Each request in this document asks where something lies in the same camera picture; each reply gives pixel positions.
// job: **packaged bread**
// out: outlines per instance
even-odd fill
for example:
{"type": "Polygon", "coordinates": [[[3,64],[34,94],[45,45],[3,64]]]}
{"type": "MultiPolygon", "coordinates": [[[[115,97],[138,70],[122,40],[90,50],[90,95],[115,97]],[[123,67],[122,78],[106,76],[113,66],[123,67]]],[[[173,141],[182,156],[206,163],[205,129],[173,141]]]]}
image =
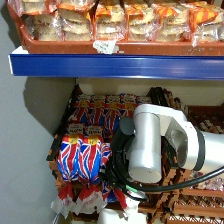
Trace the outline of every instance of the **packaged bread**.
{"type": "Polygon", "coordinates": [[[92,40],[92,20],[90,12],[59,10],[65,41],[92,40]]]}
{"type": "Polygon", "coordinates": [[[95,13],[95,40],[125,38],[125,16],[119,0],[100,0],[95,13]]]}
{"type": "Polygon", "coordinates": [[[153,8],[143,0],[125,0],[128,40],[149,41],[155,30],[156,20],[153,8]]]}
{"type": "Polygon", "coordinates": [[[95,5],[95,0],[57,0],[60,9],[88,11],[95,5]]]}
{"type": "Polygon", "coordinates": [[[61,22],[57,12],[34,16],[33,23],[35,40],[62,41],[61,22]]]}
{"type": "Polygon", "coordinates": [[[193,46],[199,42],[219,41],[219,29],[223,24],[223,9],[209,5],[205,1],[181,4],[189,8],[193,46]]]}
{"type": "Polygon", "coordinates": [[[155,41],[176,42],[190,38],[188,8],[178,3],[153,3],[151,7],[158,15],[160,24],[155,41]]]}
{"type": "Polygon", "coordinates": [[[56,0],[9,0],[8,3],[18,16],[47,14],[57,9],[56,0]]]}

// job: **food package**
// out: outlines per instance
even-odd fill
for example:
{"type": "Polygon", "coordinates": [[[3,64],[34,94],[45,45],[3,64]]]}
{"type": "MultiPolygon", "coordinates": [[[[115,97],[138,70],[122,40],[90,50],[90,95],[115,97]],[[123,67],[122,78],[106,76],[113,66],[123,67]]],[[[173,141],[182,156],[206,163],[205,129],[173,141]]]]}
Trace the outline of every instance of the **food package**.
{"type": "Polygon", "coordinates": [[[107,95],[105,101],[105,135],[112,136],[121,118],[120,96],[107,95]]]}
{"type": "Polygon", "coordinates": [[[95,13],[95,40],[122,40],[126,21],[119,0],[100,0],[95,13]]]}
{"type": "Polygon", "coordinates": [[[182,3],[182,5],[189,8],[193,46],[200,42],[219,41],[219,30],[223,26],[223,9],[207,2],[182,3]]]}
{"type": "Polygon", "coordinates": [[[133,118],[137,107],[136,96],[133,94],[121,94],[121,115],[133,118]]]}
{"type": "Polygon", "coordinates": [[[105,109],[104,95],[93,95],[89,105],[89,124],[96,126],[104,126],[104,109],[105,109]]]}
{"type": "Polygon", "coordinates": [[[95,5],[95,0],[57,0],[59,9],[73,11],[89,11],[95,5]]]}
{"type": "Polygon", "coordinates": [[[125,0],[125,14],[127,19],[127,39],[130,41],[150,41],[156,29],[153,8],[143,0],[125,0]]]}
{"type": "Polygon", "coordinates": [[[83,126],[81,124],[68,123],[65,135],[62,138],[58,155],[57,166],[66,185],[60,190],[57,198],[51,204],[51,208],[65,218],[68,213],[74,212],[72,182],[78,180],[78,160],[80,147],[83,142],[83,126]]]}
{"type": "Polygon", "coordinates": [[[74,212],[92,214],[98,213],[106,206],[102,192],[97,185],[100,167],[100,148],[103,142],[103,127],[89,126],[86,128],[83,144],[80,148],[78,180],[84,187],[78,196],[74,212]]]}
{"type": "Polygon", "coordinates": [[[176,42],[190,39],[189,11],[178,3],[153,3],[151,7],[159,16],[156,42],[176,42]]]}
{"type": "Polygon", "coordinates": [[[138,106],[141,104],[152,104],[151,97],[149,96],[137,96],[136,101],[138,106]]]}
{"type": "Polygon", "coordinates": [[[33,16],[33,36],[35,40],[39,41],[62,41],[58,13],[33,16]]]}
{"type": "Polygon", "coordinates": [[[52,13],[57,9],[55,0],[8,0],[18,16],[52,13]]]}
{"type": "Polygon", "coordinates": [[[73,121],[74,123],[80,124],[88,124],[89,119],[89,104],[90,104],[91,96],[80,94],[78,95],[75,105],[74,112],[69,117],[69,121],[73,121]]]}
{"type": "Polygon", "coordinates": [[[60,9],[65,41],[92,40],[92,16],[90,12],[60,9]]]}

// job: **plastic bag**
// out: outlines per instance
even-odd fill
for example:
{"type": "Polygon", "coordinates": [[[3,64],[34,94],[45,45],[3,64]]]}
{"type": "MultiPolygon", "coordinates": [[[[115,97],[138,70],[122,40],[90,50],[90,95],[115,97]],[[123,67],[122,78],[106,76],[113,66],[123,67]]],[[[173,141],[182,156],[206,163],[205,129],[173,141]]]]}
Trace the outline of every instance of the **plastic bag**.
{"type": "Polygon", "coordinates": [[[142,0],[125,0],[127,34],[130,41],[150,41],[153,39],[157,19],[153,9],[142,0]]]}
{"type": "Polygon", "coordinates": [[[65,41],[92,40],[92,17],[89,12],[59,10],[65,41]]]}
{"type": "Polygon", "coordinates": [[[59,9],[73,11],[89,11],[95,5],[95,0],[57,0],[59,9]]]}
{"type": "Polygon", "coordinates": [[[100,0],[95,13],[95,40],[122,40],[125,38],[124,10],[118,0],[100,0]]]}
{"type": "Polygon", "coordinates": [[[8,0],[18,16],[52,13],[57,9],[55,0],[8,0]]]}
{"type": "Polygon", "coordinates": [[[187,8],[177,3],[153,3],[152,8],[159,16],[160,24],[155,41],[176,42],[190,39],[187,8]]]}

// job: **black cable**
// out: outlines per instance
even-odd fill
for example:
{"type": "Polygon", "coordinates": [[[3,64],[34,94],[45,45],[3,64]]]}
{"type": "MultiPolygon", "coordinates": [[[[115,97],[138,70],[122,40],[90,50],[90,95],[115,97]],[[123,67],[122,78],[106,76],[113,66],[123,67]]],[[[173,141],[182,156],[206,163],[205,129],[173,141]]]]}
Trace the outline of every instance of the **black cable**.
{"type": "Polygon", "coordinates": [[[224,173],[224,166],[215,170],[215,171],[212,171],[208,174],[205,174],[203,176],[200,176],[198,178],[195,178],[193,180],[189,180],[189,181],[185,181],[185,182],[182,182],[182,183],[179,183],[179,184],[173,184],[173,185],[169,185],[169,186],[157,186],[157,187],[141,187],[139,185],[136,185],[136,184],[133,184],[129,181],[127,181],[122,175],[121,173],[119,172],[119,169],[118,169],[118,166],[117,166],[117,163],[122,163],[122,160],[121,160],[121,155],[119,153],[116,153],[115,155],[115,171],[116,171],[116,174],[117,176],[119,177],[119,179],[125,183],[126,185],[136,189],[136,190],[139,190],[139,191],[143,191],[143,192],[165,192],[165,191],[173,191],[173,190],[177,190],[177,189],[182,189],[182,188],[185,188],[185,187],[190,187],[190,186],[194,186],[196,184],[199,184],[201,182],[204,182],[206,180],[209,180],[213,177],[216,177],[222,173],[224,173]]]}

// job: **shelf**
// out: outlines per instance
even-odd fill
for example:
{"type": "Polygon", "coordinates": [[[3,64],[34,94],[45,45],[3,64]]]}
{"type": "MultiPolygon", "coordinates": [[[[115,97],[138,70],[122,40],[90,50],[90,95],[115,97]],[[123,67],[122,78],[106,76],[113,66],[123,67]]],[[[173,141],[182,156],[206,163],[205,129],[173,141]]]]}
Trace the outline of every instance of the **shelf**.
{"type": "Polygon", "coordinates": [[[224,57],[29,54],[9,55],[15,76],[224,80],[224,57]]]}

